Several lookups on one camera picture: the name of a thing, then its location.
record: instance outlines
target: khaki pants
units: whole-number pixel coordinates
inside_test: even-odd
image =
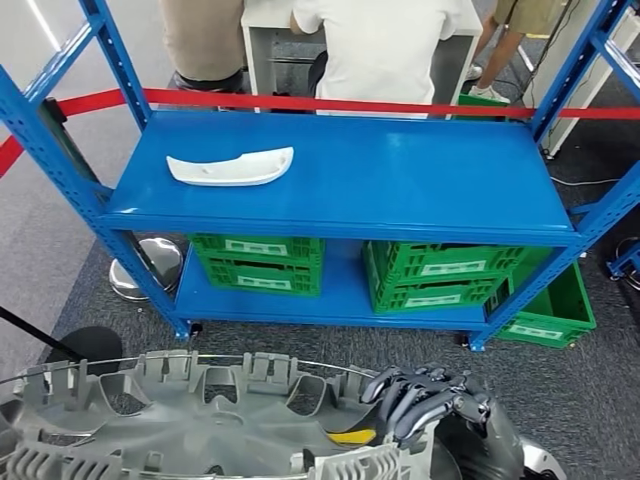
[[[553,29],[561,8],[560,0],[498,0],[494,19],[508,24],[513,32],[546,35]]]
[[[160,0],[165,43],[189,80],[223,80],[246,64],[240,19],[244,0]]]

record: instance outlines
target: metal stanchion base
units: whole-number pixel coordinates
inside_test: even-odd
[[[165,238],[146,238],[140,240],[140,244],[158,271],[161,277],[158,280],[165,287],[165,291],[171,291],[178,284],[182,273],[183,255],[175,243]],[[125,300],[147,300],[118,260],[111,263],[109,282],[114,292]]]
[[[69,333],[60,340],[61,343],[86,358],[88,362],[112,360],[122,358],[122,342],[117,333],[106,327],[85,327]],[[52,350],[46,363],[69,360],[64,352]],[[117,372],[120,365],[111,362],[106,365],[91,365],[88,372],[91,375],[103,375]]]

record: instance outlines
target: green crate label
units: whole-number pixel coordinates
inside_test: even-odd
[[[374,258],[374,247],[371,242],[367,243],[367,254],[369,256],[369,265],[371,266],[371,275],[374,276],[374,280],[376,282],[376,291],[377,291],[380,286],[380,277],[378,276],[378,269],[376,266],[376,259]]]
[[[274,290],[291,290],[291,282],[288,280],[267,280],[266,278],[253,278],[238,276],[238,285],[241,287],[272,288]]]
[[[460,303],[462,295],[445,295],[442,297],[410,298],[405,303],[405,308],[409,307],[432,307],[435,305],[453,305]]]
[[[225,240],[224,249],[232,252],[260,253],[263,255],[288,255],[286,245],[269,243],[238,242],[237,240]]]
[[[562,332],[554,332],[552,330],[540,330],[539,328],[523,327],[522,325],[513,325],[509,329],[511,333],[528,335],[529,337],[548,338],[550,340],[560,340]]]
[[[462,263],[428,264],[423,267],[420,275],[423,277],[430,277],[433,275],[450,275],[452,273],[483,272],[486,266],[486,260]]]

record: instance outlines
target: red rope barrier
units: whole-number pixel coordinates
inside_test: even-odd
[[[313,111],[334,110],[346,112],[407,113],[429,114],[437,116],[479,116],[531,118],[535,110],[525,107],[478,107],[458,105],[415,105],[380,102],[355,102],[344,100],[320,100],[307,97],[281,97],[270,95],[235,95],[226,93],[193,92],[185,90],[166,90],[146,88],[145,96],[149,103],[165,105],[226,107],[226,108],[263,108],[277,110]],[[58,102],[66,116],[88,113],[125,103],[119,89],[91,93]],[[591,120],[640,120],[638,107],[608,108],[565,108],[561,118],[583,118]],[[9,137],[0,146],[0,177],[6,173],[23,152],[15,138]]]

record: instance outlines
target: yellow tag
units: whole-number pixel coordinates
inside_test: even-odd
[[[376,438],[376,431],[365,429],[346,433],[328,433],[327,435],[336,443],[343,445],[366,445]]]

